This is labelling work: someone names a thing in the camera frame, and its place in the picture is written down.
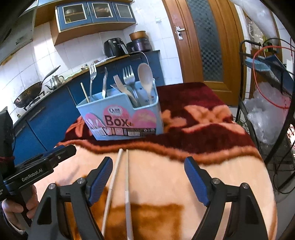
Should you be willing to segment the person's left hand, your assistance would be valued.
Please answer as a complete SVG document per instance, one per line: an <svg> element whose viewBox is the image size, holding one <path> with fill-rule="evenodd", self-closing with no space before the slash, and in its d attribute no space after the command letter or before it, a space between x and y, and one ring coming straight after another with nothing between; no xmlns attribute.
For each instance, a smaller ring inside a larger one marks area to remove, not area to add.
<svg viewBox="0 0 295 240"><path fill-rule="evenodd" d="M26 207L28 209L27 217L29 219L34 218L38 204L39 201L37 198L37 190L36 187L32 185L32 196L26 203ZM25 230L24 226L20 223L15 215L16 213L23 212L23 207L20 204L15 203L12 200L4 200L1 204L1 207L3 209L4 215L6 216L6 219L10 222L10 224L19 230Z"/></svg>

